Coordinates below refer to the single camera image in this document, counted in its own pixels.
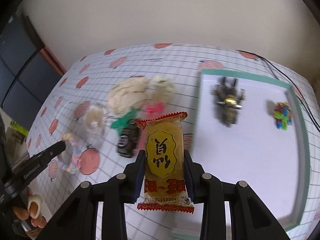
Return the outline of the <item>hand with painted nails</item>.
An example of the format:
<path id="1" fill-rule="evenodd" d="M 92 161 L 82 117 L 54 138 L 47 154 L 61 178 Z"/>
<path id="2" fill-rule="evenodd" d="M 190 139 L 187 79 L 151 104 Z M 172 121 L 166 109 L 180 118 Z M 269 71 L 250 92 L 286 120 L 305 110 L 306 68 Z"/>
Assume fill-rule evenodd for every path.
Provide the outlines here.
<path id="1" fill-rule="evenodd" d="M 27 197 L 25 207 L 22 204 L 16 204 L 12 207 L 12 210 L 20 222 L 29 221 L 31 223 L 30 229 L 26 228 L 25 225 L 22 225 L 22 227 L 27 237 L 36 239 L 47 225 L 47 220 L 41 213 L 42 197 L 39 194 L 34 194 L 29 186 L 27 187 L 27 194 L 24 196 Z"/>

